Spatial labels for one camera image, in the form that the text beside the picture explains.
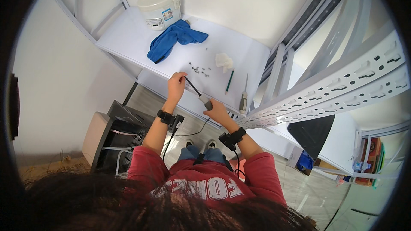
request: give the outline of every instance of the jeans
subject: jeans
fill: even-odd
[[[183,160],[183,159],[197,159],[199,154],[200,154],[200,149],[198,147],[189,145],[181,149],[181,154],[178,157],[177,161]],[[206,149],[204,151],[204,159],[215,161],[215,162],[221,162],[224,164],[226,163],[223,159],[223,153],[218,148]]]

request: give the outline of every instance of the red sweatshirt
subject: red sweatshirt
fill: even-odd
[[[245,183],[222,163],[204,160],[202,164],[193,165],[193,162],[194,159],[180,160],[168,170],[158,154],[139,146],[134,148],[127,178],[142,181],[151,190],[157,188],[156,184],[164,184],[172,192],[192,191],[209,206],[218,199],[238,202],[255,196],[286,206],[270,153],[259,153],[245,162]]]

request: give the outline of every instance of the screwdriver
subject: screwdriver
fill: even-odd
[[[240,113],[245,114],[245,109],[247,108],[247,82],[248,82],[248,73],[247,73],[247,79],[245,80],[245,88],[244,92],[241,95],[241,101],[240,101]]]
[[[188,81],[188,83],[193,87],[193,89],[197,92],[198,98],[200,101],[203,102],[204,106],[206,107],[207,110],[211,111],[213,109],[213,104],[210,102],[209,98],[206,97],[205,95],[201,95],[200,92],[193,86],[193,84],[188,80],[187,76],[184,76],[185,80]]]

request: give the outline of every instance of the hand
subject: hand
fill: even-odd
[[[168,98],[167,102],[176,106],[184,93],[186,73],[174,73],[168,80]]]
[[[213,105],[213,109],[211,111],[204,111],[204,115],[212,118],[213,121],[216,121],[223,126],[227,125],[230,121],[233,121],[222,102],[219,102],[213,98],[210,99],[210,102]]]

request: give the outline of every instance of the person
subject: person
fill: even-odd
[[[162,111],[172,114],[186,73],[168,81]],[[211,99],[204,114],[228,132],[239,130],[222,103]],[[167,124],[157,117],[135,147],[127,179],[104,173],[52,173],[25,183],[21,218],[41,230],[316,230],[288,208],[274,158],[247,134],[238,146],[247,160],[242,182],[208,148],[202,162],[192,142],[168,170],[160,153]]]
[[[161,110],[173,114],[185,89],[185,75],[174,73],[168,80],[168,97]],[[230,118],[223,103],[210,99],[213,109],[204,111],[215,122],[221,124],[229,133],[239,130],[239,125]],[[162,184],[172,192],[182,190],[188,193],[197,192],[208,205],[223,199],[238,202],[245,198],[261,196],[286,206],[280,180],[275,170],[274,157],[263,149],[248,135],[242,136],[238,147],[246,159],[244,171],[245,182],[227,167],[222,152],[215,141],[208,142],[201,164],[194,164],[200,149],[187,142],[181,149],[178,161],[168,170],[160,154],[167,135],[168,125],[157,117],[140,147],[134,149],[128,178],[139,180],[148,185],[147,189],[155,193],[156,184]]]

